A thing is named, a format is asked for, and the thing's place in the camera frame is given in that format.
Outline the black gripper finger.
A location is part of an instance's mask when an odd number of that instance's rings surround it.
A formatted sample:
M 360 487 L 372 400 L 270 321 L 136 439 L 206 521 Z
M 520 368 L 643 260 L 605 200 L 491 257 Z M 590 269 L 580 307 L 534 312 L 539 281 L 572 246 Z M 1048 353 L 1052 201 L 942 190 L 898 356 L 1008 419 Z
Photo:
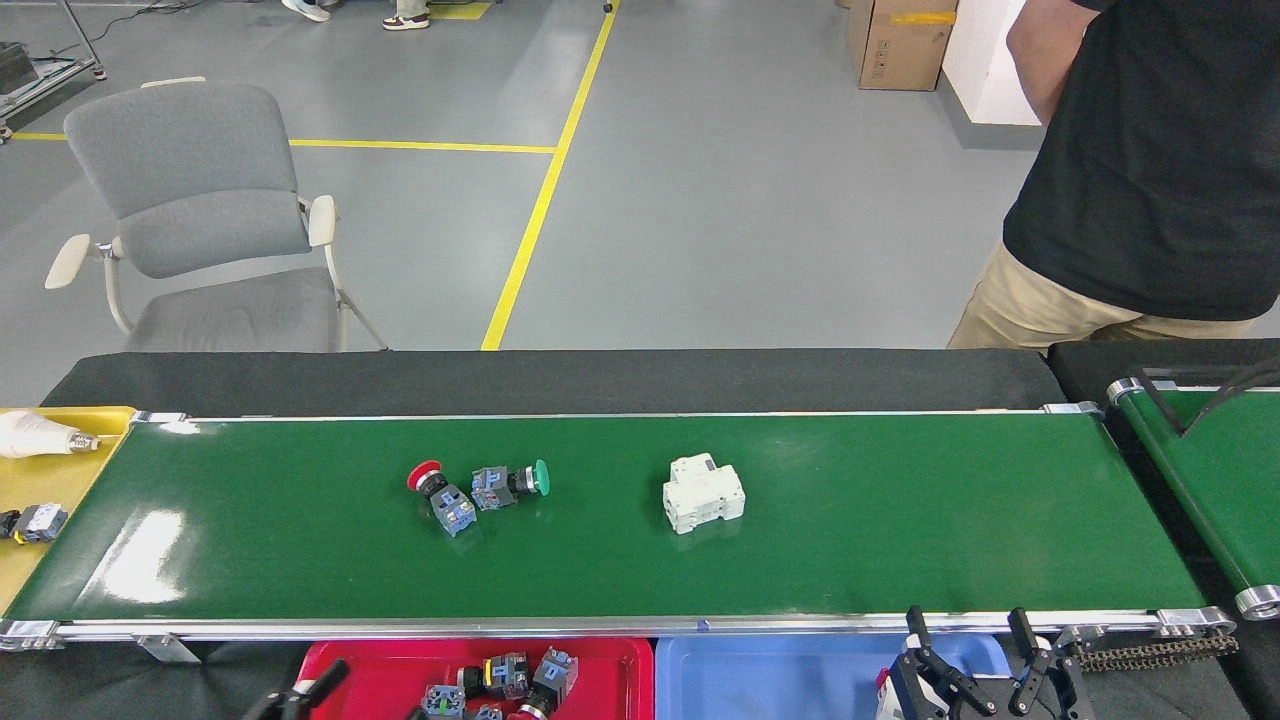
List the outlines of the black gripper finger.
M 995 696 L 932 646 L 920 606 L 906 612 L 908 641 L 884 676 L 887 719 L 993 719 Z
M 265 694 L 243 712 L 243 719 L 308 719 L 311 708 L 321 705 L 348 675 L 346 659 L 337 659 L 319 676 Z
M 1014 644 L 1024 667 L 1012 680 L 1007 710 L 1015 719 L 1097 719 L 1098 714 L 1082 687 L 1082 670 L 1075 659 L 1059 653 L 1050 642 L 1037 635 L 1027 611 L 1015 607 L 1007 616 Z M 1041 693 L 1051 684 L 1057 710 L 1041 702 Z

